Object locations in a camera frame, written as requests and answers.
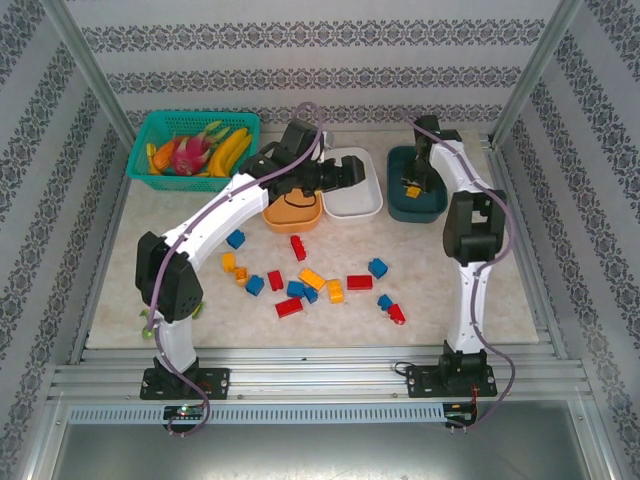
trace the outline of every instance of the plastic basket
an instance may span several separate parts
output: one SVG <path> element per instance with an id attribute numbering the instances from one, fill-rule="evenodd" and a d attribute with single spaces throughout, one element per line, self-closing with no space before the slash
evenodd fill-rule
<path id="1" fill-rule="evenodd" d="M 133 145 L 127 164 L 129 178 L 142 180 L 156 190 L 179 190 L 185 192 L 219 192 L 228 183 L 228 178 L 182 177 L 178 175 L 150 175 L 149 160 L 147 159 L 147 143 L 153 143 L 158 148 L 172 138 L 180 135 L 197 135 L 204 127 L 215 120 L 222 120 L 218 128 L 230 126 L 227 136 L 235 130 L 247 127 L 253 135 L 251 145 L 236 162 L 231 175 L 245 159 L 258 151 L 260 137 L 260 118 L 253 113 L 225 113 L 225 112 L 189 112 L 189 111 L 156 111 L 145 119 L 140 133 Z"/>

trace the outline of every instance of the red toy block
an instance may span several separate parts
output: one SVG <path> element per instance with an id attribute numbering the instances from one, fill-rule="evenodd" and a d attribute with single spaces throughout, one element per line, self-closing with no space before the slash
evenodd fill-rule
<path id="1" fill-rule="evenodd" d="M 371 275 L 348 275 L 347 290 L 371 290 L 373 277 Z"/>
<path id="2" fill-rule="evenodd" d="M 396 325 L 404 325 L 404 322 L 406 322 L 402 310 L 400 310 L 400 306 L 397 303 L 391 305 L 387 313 L 391 315 L 391 320 L 393 320 Z"/>
<path id="3" fill-rule="evenodd" d="M 282 281 L 282 275 L 280 275 L 280 270 L 274 270 L 273 272 L 267 273 L 267 277 L 269 277 L 271 290 L 273 290 L 274 292 L 276 290 L 282 290 L 284 288 L 284 282 Z"/>
<path id="4" fill-rule="evenodd" d="M 296 313 L 302 310 L 302 302 L 300 298 L 290 298 L 285 302 L 278 303 L 276 305 L 276 311 L 278 312 L 278 317 L 286 317 L 287 315 L 291 315 L 292 313 Z"/>
<path id="5" fill-rule="evenodd" d="M 307 258 L 307 252 L 304 251 L 304 245 L 302 244 L 302 240 L 300 240 L 299 236 L 293 235 L 291 237 L 291 246 L 293 247 L 293 251 L 299 262 Z"/>

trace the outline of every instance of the patterned wallpaper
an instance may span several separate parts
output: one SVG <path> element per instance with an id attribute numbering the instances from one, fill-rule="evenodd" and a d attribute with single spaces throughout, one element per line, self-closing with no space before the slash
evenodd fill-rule
<path id="1" fill-rule="evenodd" d="M 65 363 L 126 152 L 40 3 L 0 6 L 0 479 Z"/>
<path id="2" fill-rule="evenodd" d="M 587 0 L 502 146 L 570 354 L 640 477 L 640 12 Z"/>
<path id="3" fill-rule="evenodd" d="M 138 127 L 153 109 L 257 112 L 282 128 L 313 100 L 334 129 L 402 112 L 489 132 L 557 0 L 73 0 Z"/>

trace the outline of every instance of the orange tray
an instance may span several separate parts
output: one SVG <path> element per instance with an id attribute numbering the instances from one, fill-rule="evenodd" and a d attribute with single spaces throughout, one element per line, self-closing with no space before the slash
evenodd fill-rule
<path id="1" fill-rule="evenodd" d="M 272 232 L 301 233 L 315 228 L 323 211 L 319 193 L 314 201 L 314 198 L 304 197 L 299 189 L 295 189 L 263 211 L 262 218 Z"/>

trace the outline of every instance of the beige tabletop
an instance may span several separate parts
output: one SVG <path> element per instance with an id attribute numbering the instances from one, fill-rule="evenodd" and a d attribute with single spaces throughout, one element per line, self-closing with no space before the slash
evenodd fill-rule
<path id="1" fill-rule="evenodd" d="M 490 183 L 486 159 L 478 136 L 462 132 L 465 150 L 478 173 Z M 261 143 L 279 139 L 264 134 Z M 339 227 L 326 217 L 311 232 L 301 234 L 307 250 L 297 262 L 288 235 L 272 233 L 262 217 L 247 221 L 241 230 L 246 242 L 236 252 L 238 265 L 257 274 L 267 285 L 258 297 L 248 294 L 225 274 L 222 253 L 232 251 L 223 243 L 198 272 L 204 289 L 204 311 L 194 322 L 197 347 L 327 347 L 400 346 L 441 344 L 453 321 L 454 277 L 452 260 L 442 248 L 446 214 L 429 225 L 393 220 L 386 205 L 386 158 L 397 145 L 412 145 L 413 135 L 402 132 L 339 132 L 335 147 L 357 146 L 367 150 L 375 164 L 385 198 L 374 221 L 357 227 Z M 109 262 L 106 278 L 87 346 L 89 348 L 155 348 L 143 340 L 145 308 L 134 286 L 138 239 L 147 231 L 163 234 L 189 218 L 212 194 L 160 192 L 140 181 L 131 183 Z M 367 264 L 379 257 L 389 272 L 376 281 L 373 291 L 346 291 L 346 276 L 367 274 Z M 337 278 L 345 289 L 345 302 L 331 304 L 326 287 L 319 300 L 300 313 L 278 319 L 274 305 L 286 300 L 283 291 L 272 292 L 267 272 L 279 269 L 285 280 L 296 280 L 304 267 L 326 279 Z M 387 294 L 407 318 L 395 325 L 376 302 Z M 487 338 L 496 343 L 535 343 L 538 340 L 520 275 L 511 254 L 490 277 L 485 313 Z"/>

